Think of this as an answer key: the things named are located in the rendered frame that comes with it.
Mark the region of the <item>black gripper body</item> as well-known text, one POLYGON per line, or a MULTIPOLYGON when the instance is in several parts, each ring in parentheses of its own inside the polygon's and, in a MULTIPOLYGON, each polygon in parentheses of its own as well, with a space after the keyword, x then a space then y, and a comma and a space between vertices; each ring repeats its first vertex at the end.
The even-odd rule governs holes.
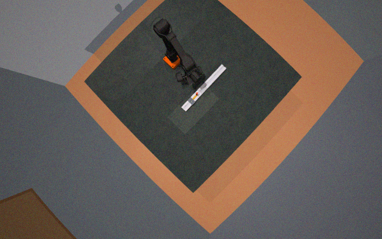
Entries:
MULTIPOLYGON (((200 75, 202 75, 202 70, 201 70, 201 67, 200 67, 200 66, 197 67, 197 70, 196 70, 196 71, 197 71, 200 75)), ((181 81, 183 81, 183 78, 185 78, 185 76, 188 76, 186 73, 183 74, 183 75, 181 75, 180 72, 176 73, 175 75, 176 75, 177 82, 181 82, 181 81)))

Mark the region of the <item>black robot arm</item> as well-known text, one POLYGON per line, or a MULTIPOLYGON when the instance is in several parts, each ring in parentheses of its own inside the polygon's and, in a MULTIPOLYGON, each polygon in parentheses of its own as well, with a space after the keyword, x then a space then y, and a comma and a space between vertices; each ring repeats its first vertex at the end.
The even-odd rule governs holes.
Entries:
POLYGON ((188 57, 178 40, 176 39, 175 33, 172 31, 170 23, 166 19, 161 19, 153 26, 153 30, 156 34, 162 38, 167 51, 165 56, 170 60, 170 62, 175 62, 180 58, 180 64, 184 72, 188 75, 185 76, 186 81, 189 85, 198 83, 202 77, 196 71, 197 65, 194 60, 188 57), (171 29, 171 32, 169 33, 171 29), (178 58, 178 56, 179 58, 178 58), (193 67, 194 66, 194 67, 193 67))

